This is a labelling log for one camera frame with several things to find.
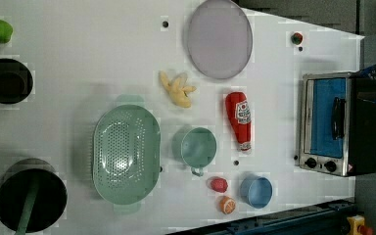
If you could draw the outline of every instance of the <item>white table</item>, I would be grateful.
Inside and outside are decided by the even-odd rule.
[[[299,169],[299,82],[304,73],[357,71],[361,37],[308,23],[245,10],[252,24],[254,53],[236,77],[216,81],[201,75],[184,48],[184,30],[202,1],[0,0],[0,19],[15,29],[0,45],[0,58],[25,63],[34,76],[33,94],[14,106],[0,105],[0,178],[9,166],[34,157],[49,162],[67,185],[69,201],[59,221],[37,234],[164,234],[256,215],[353,197],[354,178]],[[169,20],[169,28],[162,21]],[[304,50],[290,42],[300,31]],[[158,71],[186,71],[191,109],[169,101]],[[253,151],[236,150],[222,106],[231,90],[246,92],[253,118]],[[139,94],[161,126],[164,172],[133,214],[114,211],[91,180],[92,135],[119,94]],[[203,177],[176,160],[170,140],[184,124],[207,126],[218,143]],[[255,210],[241,201],[239,185],[248,173],[273,184],[269,205]],[[225,195],[237,209],[217,209],[222,194],[207,179],[223,176]],[[12,234],[0,223],[0,234]]]

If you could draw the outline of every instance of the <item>toaster oven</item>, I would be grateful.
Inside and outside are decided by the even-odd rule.
[[[350,72],[304,75],[299,165],[339,176],[376,172],[376,80]]]

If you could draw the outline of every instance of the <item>small blue bowl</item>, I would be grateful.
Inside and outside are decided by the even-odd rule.
[[[270,202],[272,193],[270,181],[256,175],[248,176],[240,187],[240,195],[256,209],[264,208]]]

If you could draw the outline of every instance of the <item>black pot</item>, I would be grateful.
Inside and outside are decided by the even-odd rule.
[[[16,104],[25,99],[33,86],[32,75],[22,63],[0,59],[0,103]]]
[[[0,220],[14,231],[18,229],[32,178],[37,179],[39,188],[26,232],[38,232],[51,226],[66,207],[67,189],[56,174],[39,168],[18,172],[0,188]]]

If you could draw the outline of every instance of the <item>toaster oven knob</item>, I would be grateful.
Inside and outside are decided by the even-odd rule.
[[[335,170],[337,170],[337,165],[331,161],[324,164],[324,166],[329,172],[334,172]]]
[[[306,160],[305,164],[306,164],[309,168],[315,168],[315,167],[316,167],[316,160],[313,159],[313,158],[309,158],[308,160]]]

